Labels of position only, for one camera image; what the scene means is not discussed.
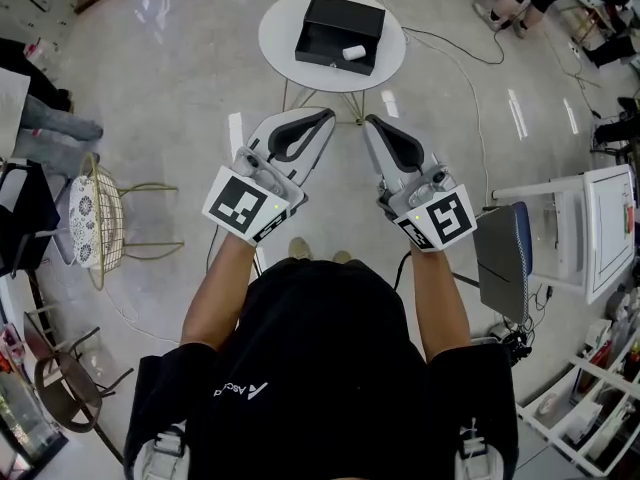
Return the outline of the round white table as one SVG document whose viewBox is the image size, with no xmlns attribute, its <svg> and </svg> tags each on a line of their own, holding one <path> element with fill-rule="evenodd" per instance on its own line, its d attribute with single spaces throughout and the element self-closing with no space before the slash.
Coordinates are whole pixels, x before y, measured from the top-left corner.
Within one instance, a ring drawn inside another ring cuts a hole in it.
<svg viewBox="0 0 640 480">
<path fill-rule="evenodd" d="M 376 0 L 349 0 L 380 8 Z M 366 115 L 366 93 L 388 81 L 401 67 L 406 53 L 404 32 L 391 12 L 385 14 L 376 65 L 369 76 L 299 62 L 294 48 L 311 0 L 278 0 L 259 26 L 259 46 L 272 67 L 284 78 L 283 111 L 306 106 L 318 93 L 336 94 L 348 109 L 349 124 L 361 125 Z"/>
</svg>

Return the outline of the person's right forearm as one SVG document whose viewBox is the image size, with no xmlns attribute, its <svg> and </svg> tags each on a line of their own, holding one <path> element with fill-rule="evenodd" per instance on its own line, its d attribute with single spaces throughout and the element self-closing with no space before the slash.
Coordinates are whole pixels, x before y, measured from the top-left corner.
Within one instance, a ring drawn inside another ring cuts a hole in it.
<svg viewBox="0 0 640 480">
<path fill-rule="evenodd" d="M 469 346 L 470 326 L 446 255 L 415 245 L 410 251 L 420 338 L 431 361 L 444 351 Z"/>
</svg>

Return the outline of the black equipment stand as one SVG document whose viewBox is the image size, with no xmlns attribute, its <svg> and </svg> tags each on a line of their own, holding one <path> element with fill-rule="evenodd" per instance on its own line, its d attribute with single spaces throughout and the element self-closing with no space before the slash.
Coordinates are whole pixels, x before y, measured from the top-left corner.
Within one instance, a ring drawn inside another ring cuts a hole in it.
<svg viewBox="0 0 640 480">
<path fill-rule="evenodd" d="M 595 110 L 591 153 L 602 153 L 615 159 L 617 165 L 629 163 L 634 152 L 632 142 L 640 141 L 640 98 L 618 97 L 622 111 L 611 118 L 603 118 Z"/>
</svg>

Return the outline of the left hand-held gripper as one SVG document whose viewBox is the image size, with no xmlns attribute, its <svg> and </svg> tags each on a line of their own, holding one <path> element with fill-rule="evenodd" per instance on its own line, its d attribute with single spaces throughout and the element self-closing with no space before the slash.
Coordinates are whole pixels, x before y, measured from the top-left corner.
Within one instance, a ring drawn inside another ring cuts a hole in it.
<svg viewBox="0 0 640 480">
<path fill-rule="evenodd" d="M 248 148 L 239 148 L 233 164 L 219 169 L 202 214 L 248 244 L 258 245 L 306 201 L 299 186 L 317 164 L 335 124 L 335 112 L 320 107 L 265 118 L 248 140 Z M 263 157 L 278 157 L 281 172 Z"/>
</svg>

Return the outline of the white rectangular table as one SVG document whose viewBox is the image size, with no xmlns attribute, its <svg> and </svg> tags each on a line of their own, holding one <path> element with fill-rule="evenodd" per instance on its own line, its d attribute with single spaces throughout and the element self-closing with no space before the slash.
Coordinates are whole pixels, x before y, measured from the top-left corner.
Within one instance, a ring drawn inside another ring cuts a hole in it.
<svg viewBox="0 0 640 480">
<path fill-rule="evenodd" d="M 620 165 L 498 189 L 495 200 L 551 195 L 556 217 L 556 264 L 535 264 L 530 279 L 595 302 L 615 284 L 635 256 L 634 183 Z"/>
</svg>

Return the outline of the person's black shirt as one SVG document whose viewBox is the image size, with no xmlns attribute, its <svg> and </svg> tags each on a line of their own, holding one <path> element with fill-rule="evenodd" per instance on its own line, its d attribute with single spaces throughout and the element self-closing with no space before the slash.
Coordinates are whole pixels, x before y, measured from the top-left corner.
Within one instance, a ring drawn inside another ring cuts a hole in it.
<svg viewBox="0 0 640 480">
<path fill-rule="evenodd" d="M 188 480 L 455 480 L 471 436 L 511 480 L 519 455 L 507 351 L 425 360 L 400 297 L 359 261 L 281 261 L 249 286 L 221 348 L 143 358 L 125 472 L 174 424 Z"/>
</svg>

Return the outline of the white shelf rack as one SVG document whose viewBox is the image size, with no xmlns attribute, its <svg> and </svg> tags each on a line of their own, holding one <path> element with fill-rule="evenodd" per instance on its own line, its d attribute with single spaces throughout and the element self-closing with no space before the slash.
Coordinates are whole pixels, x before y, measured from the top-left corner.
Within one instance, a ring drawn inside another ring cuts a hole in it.
<svg viewBox="0 0 640 480">
<path fill-rule="evenodd" d="M 569 369 L 518 416 L 580 470 L 606 477 L 640 454 L 640 328 L 570 358 Z"/>
</svg>

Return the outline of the black power adapters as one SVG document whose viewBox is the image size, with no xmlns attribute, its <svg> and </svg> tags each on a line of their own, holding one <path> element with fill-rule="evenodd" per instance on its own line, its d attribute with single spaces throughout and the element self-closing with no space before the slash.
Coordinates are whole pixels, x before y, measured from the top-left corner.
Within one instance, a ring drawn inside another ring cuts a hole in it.
<svg viewBox="0 0 640 480">
<path fill-rule="evenodd" d="M 511 366 L 526 359 L 532 352 L 528 334 L 521 325 L 510 321 L 498 323 L 490 328 L 488 336 L 495 338 L 507 349 Z"/>
</svg>

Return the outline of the floral seat cushion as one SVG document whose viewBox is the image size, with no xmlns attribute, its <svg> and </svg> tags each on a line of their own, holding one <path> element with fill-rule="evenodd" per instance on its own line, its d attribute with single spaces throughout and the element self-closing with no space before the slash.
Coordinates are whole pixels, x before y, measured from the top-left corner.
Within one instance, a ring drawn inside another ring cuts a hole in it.
<svg viewBox="0 0 640 480">
<path fill-rule="evenodd" d="M 69 224 L 74 258 L 83 268 L 93 268 L 99 263 L 101 252 L 99 209 L 94 181 L 90 176 L 78 176 L 70 189 Z"/>
</svg>

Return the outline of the person's left forearm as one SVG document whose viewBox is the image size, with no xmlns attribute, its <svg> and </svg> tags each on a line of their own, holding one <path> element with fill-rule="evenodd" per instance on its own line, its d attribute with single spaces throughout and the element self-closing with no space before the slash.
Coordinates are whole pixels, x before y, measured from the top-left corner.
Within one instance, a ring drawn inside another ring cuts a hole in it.
<svg viewBox="0 0 640 480">
<path fill-rule="evenodd" d="M 187 311 L 181 345 L 219 350 L 239 321 L 249 286 L 255 248 L 228 234 Z"/>
</svg>

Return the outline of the black bag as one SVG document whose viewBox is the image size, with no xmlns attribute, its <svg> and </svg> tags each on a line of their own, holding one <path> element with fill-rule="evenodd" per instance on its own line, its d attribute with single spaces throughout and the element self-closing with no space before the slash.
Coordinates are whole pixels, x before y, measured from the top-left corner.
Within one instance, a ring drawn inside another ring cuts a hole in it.
<svg viewBox="0 0 640 480">
<path fill-rule="evenodd" d="M 36 269 L 59 223 L 41 165 L 6 163 L 0 175 L 0 278 Z"/>
</svg>

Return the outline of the glass display cabinet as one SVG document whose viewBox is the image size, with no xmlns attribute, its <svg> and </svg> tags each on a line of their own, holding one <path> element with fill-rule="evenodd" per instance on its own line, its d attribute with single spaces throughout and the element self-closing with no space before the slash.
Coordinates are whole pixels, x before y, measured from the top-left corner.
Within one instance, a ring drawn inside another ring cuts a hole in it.
<svg viewBox="0 0 640 480">
<path fill-rule="evenodd" d="M 0 480 L 35 480 L 67 443 L 18 375 L 0 372 Z"/>
</svg>

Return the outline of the black box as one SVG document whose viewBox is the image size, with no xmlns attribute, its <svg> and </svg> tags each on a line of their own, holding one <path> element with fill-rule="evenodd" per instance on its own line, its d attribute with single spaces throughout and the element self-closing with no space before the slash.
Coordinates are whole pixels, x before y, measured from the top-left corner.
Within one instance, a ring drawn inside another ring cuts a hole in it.
<svg viewBox="0 0 640 480">
<path fill-rule="evenodd" d="M 311 0 L 295 47 L 300 62 L 370 76 L 376 63 L 386 11 L 349 0 Z M 365 58 L 348 62 L 344 48 L 363 45 Z"/>
</svg>

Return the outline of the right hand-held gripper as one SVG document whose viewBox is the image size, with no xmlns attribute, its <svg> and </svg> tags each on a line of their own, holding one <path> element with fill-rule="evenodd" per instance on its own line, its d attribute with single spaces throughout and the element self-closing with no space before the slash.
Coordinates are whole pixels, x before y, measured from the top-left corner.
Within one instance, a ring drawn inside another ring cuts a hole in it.
<svg viewBox="0 0 640 480">
<path fill-rule="evenodd" d="M 436 155 L 424 162 L 417 139 L 374 114 L 365 117 L 363 130 L 374 169 L 383 177 L 377 203 L 417 249 L 442 251 L 476 230 L 465 186 Z"/>
</svg>

